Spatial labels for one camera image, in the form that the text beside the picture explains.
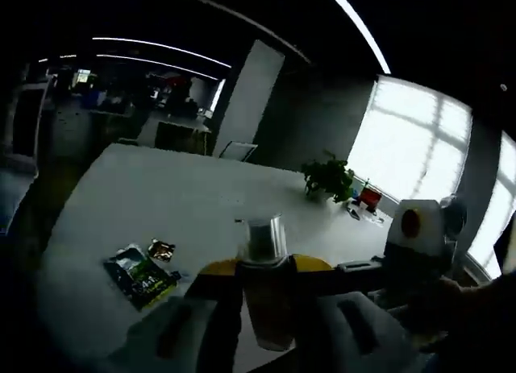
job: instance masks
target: red object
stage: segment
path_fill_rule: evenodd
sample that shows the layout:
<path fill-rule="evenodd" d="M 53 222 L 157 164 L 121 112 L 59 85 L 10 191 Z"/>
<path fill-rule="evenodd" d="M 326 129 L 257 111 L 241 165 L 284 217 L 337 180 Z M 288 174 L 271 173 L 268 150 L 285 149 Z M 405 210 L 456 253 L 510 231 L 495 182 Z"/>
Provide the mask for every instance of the red object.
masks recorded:
<path fill-rule="evenodd" d="M 371 188 L 363 188 L 359 196 L 360 202 L 368 206 L 366 208 L 368 212 L 374 212 L 377 209 L 380 199 L 381 193 Z"/>
<path fill-rule="evenodd" d="M 178 85 L 186 85 L 186 83 L 188 83 L 188 81 L 184 77 L 181 77 L 181 76 L 169 77 L 165 81 L 167 82 L 167 85 L 169 85 L 170 87 L 176 87 Z"/>

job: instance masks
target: potted plant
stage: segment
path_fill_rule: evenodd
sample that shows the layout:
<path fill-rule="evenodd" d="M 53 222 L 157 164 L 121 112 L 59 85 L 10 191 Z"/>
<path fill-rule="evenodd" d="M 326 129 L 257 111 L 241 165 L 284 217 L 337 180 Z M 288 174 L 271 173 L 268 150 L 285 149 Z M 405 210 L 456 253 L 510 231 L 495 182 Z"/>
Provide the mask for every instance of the potted plant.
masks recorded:
<path fill-rule="evenodd" d="M 301 166 L 305 175 L 306 195 L 311 197 L 323 191 L 332 195 L 335 203 L 346 201 L 352 195 L 354 172 L 346 169 L 347 161 L 337 160 L 335 154 L 327 150 L 324 153 L 330 157 L 326 163 L 314 160 Z"/>

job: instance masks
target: ceiling light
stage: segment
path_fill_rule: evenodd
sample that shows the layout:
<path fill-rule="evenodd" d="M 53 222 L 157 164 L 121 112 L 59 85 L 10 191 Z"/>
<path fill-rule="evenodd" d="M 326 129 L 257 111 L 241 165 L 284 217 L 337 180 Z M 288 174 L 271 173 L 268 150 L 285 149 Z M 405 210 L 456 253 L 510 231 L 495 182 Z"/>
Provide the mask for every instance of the ceiling light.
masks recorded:
<path fill-rule="evenodd" d="M 218 79 L 216 77 L 211 77 L 210 75 L 206 75 L 204 73 L 198 73 L 197 71 L 192 71 L 191 69 L 186 69 L 186 68 L 182 68 L 182 67 L 177 67 L 176 65 L 171 65 L 171 64 L 166 64 L 166 63 L 161 63 L 160 61 L 153 61 L 153 60 L 147 60 L 147 59 L 140 59 L 138 57 L 129 57 L 129 56 L 118 56 L 118 55 L 103 55 L 103 54 L 100 54 L 100 55 L 97 55 L 98 57 L 112 57 L 112 58 L 115 58 L 115 59 L 128 59 L 128 60 L 136 60 L 136 61 L 145 61 L 147 63 L 153 63 L 153 64 L 159 64 L 159 65 L 164 65 L 165 67 L 170 67 L 170 68 L 177 68 L 177 69 L 182 69 L 183 71 L 187 71 L 189 73 L 196 73 L 198 75 L 201 75 L 202 77 L 209 77 L 210 79 L 213 79 L 214 81 L 217 81 Z"/>
<path fill-rule="evenodd" d="M 127 41 L 128 43 L 139 43 L 139 44 L 147 44 L 147 45 L 156 45 L 157 47 L 163 47 L 167 49 L 172 49 L 174 51 L 184 52 L 188 53 L 189 55 L 201 57 L 202 59 L 206 59 L 209 61 L 213 61 L 214 63 L 223 65 L 224 67 L 231 68 L 229 64 L 223 63 L 222 61 L 218 61 L 215 59 L 211 59 L 210 57 L 199 55 L 198 53 L 186 51 L 185 49 L 176 48 L 176 47 L 170 47 L 169 45 L 159 44 L 159 43 L 151 43 L 150 41 L 143 41 L 143 40 L 134 40 L 134 39 L 120 39 L 117 37 L 93 37 L 92 40 L 113 40 L 113 41 Z"/>
<path fill-rule="evenodd" d="M 346 12 L 346 15 L 352 20 L 352 22 L 358 28 L 358 30 L 364 37 L 365 41 L 368 42 L 369 47 L 371 48 L 372 53 L 374 53 L 374 56 L 377 57 L 378 63 L 380 63 L 383 72 L 390 73 L 389 66 L 385 61 L 384 55 L 381 53 L 377 42 L 374 40 L 374 38 L 371 35 L 371 32 L 369 32 L 369 29 L 365 26 L 364 22 L 362 21 L 360 16 L 355 12 L 351 4 L 347 2 L 347 0 L 335 0 L 335 2 L 337 2 L 340 5 L 340 7 L 344 10 L 344 12 Z"/>

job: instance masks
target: white table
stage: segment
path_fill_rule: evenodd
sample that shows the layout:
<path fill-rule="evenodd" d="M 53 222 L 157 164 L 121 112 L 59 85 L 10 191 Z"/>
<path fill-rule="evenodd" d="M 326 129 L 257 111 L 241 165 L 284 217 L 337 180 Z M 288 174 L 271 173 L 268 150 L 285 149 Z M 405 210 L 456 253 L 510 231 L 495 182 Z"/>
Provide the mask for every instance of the white table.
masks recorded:
<path fill-rule="evenodd" d="M 383 252 L 383 226 L 354 220 L 345 209 L 308 202 L 301 173 L 232 160 L 110 145 L 68 199 L 44 252 L 38 276 L 40 316 L 76 358 L 120 347 L 137 312 L 110 280 L 102 261 L 131 242 L 177 245 L 170 270 L 195 276 L 235 256 L 243 241 L 235 218 L 282 213 L 287 247 L 332 265 Z M 183 294 L 188 285 L 176 290 Z"/>

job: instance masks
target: window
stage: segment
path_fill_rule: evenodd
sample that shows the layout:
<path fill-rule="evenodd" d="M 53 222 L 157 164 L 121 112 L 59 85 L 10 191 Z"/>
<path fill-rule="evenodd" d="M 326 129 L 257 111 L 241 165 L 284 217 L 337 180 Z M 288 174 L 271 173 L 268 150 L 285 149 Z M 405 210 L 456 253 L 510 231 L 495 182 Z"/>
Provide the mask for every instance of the window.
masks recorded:
<path fill-rule="evenodd" d="M 226 79 L 222 79 L 215 90 L 215 94 L 213 96 L 213 100 L 210 104 L 210 111 L 213 113 L 215 111 L 215 107 L 217 106 L 218 99 L 220 98 L 220 93 L 223 91 L 224 83 L 226 83 Z"/>
<path fill-rule="evenodd" d="M 77 83 L 86 83 L 88 81 L 89 73 L 91 73 L 88 69 L 80 69 L 77 74 Z"/>
<path fill-rule="evenodd" d="M 494 184 L 493 195 L 481 227 L 468 251 L 491 278 L 496 278 L 501 274 L 493 246 L 514 213 L 515 200 L 516 144 L 506 133 L 502 133 L 497 180 Z"/>
<path fill-rule="evenodd" d="M 379 77 L 349 168 L 395 201 L 455 192 L 468 152 L 471 109 L 420 85 Z"/>

